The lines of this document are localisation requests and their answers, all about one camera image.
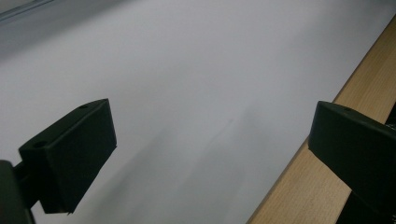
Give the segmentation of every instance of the wooden table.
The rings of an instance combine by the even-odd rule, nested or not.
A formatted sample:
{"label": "wooden table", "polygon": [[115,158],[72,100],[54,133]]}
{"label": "wooden table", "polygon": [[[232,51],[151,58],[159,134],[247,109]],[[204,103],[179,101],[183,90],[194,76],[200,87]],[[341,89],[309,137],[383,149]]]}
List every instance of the wooden table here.
{"label": "wooden table", "polygon": [[[333,102],[384,123],[395,101],[396,17]],[[335,223],[349,193],[305,141],[248,223]]]}

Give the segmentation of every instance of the light wood surface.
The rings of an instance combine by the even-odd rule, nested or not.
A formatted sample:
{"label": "light wood surface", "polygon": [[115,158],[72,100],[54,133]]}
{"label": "light wood surface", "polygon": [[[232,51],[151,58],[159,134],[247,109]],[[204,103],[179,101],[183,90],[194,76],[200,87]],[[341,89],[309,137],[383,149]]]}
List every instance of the light wood surface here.
{"label": "light wood surface", "polygon": [[[377,39],[334,102],[385,122],[396,101],[396,19]],[[301,146],[248,223],[335,223],[350,189]]]}

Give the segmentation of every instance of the screw hole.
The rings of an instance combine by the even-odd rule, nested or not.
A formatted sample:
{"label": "screw hole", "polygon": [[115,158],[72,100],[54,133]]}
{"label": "screw hole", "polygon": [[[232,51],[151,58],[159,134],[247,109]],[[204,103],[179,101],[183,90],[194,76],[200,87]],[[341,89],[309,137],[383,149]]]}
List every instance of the screw hole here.
{"label": "screw hole", "polygon": [[40,141],[40,142],[35,143],[33,145],[33,147],[43,147],[46,144],[47,144],[47,141]]}

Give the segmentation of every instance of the white surface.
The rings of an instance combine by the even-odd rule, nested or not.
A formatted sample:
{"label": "white surface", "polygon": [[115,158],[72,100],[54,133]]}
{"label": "white surface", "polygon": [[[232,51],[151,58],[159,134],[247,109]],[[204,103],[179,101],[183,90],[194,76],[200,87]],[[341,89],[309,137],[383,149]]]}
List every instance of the white surface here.
{"label": "white surface", "polygon": [[245,223],[395,1],[58,0],[0,23],[0,158],[109,98],[118,148],[75,214]]}

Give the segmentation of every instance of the wooden edge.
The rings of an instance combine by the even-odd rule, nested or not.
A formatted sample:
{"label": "wooden edge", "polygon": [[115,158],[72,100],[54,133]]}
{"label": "wooden edge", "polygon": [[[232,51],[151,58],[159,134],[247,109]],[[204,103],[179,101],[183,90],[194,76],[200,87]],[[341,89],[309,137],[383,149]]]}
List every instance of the wooden edge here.
{"label": "wooden edge", "polygon": [[[395,17],[333,102],[386,121],[396,102]],[[335,223],[349,193],[305,140],[247,223]]]}

